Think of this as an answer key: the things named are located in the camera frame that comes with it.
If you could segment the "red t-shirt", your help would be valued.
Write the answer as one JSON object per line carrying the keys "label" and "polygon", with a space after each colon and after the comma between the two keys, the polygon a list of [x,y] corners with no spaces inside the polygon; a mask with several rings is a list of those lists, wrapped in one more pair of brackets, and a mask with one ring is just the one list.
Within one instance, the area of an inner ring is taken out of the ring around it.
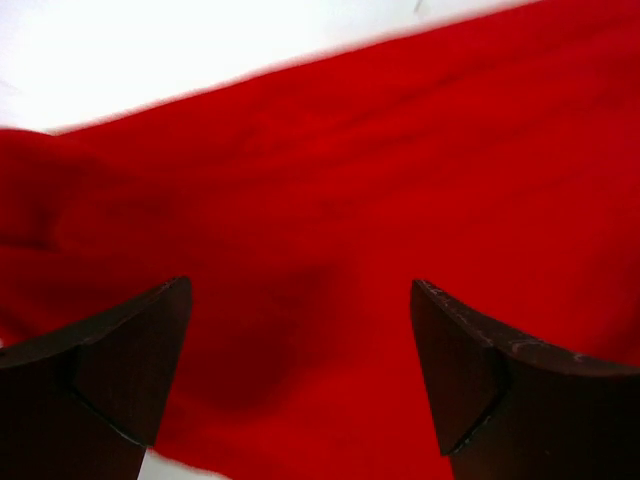
{"label": "red t-shirt", "polygon": [[185,275],[156,444],[233,479],[447,479],[415,279],[639,360],[639,5],[539,1],[107,123],[1,133],[1,338]]}

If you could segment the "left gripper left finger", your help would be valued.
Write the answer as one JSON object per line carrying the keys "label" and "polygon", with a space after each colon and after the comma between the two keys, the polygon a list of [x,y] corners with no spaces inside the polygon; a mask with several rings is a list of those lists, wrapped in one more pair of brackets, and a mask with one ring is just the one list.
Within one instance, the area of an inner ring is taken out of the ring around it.
{"label": "left gripper left finger", "polygon": [[2,349],[2,478],[137,478],[191,309],[191,283],[180,277]]}

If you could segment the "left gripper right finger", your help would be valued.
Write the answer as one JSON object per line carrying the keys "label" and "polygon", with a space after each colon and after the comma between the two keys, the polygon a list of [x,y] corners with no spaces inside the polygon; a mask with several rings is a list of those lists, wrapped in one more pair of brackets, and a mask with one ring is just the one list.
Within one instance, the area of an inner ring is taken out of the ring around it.
{"label": "left gripper right finger", "polygon": [[457,479],[635,479],[639,371],[546,343],[426,281],[411,321]]}

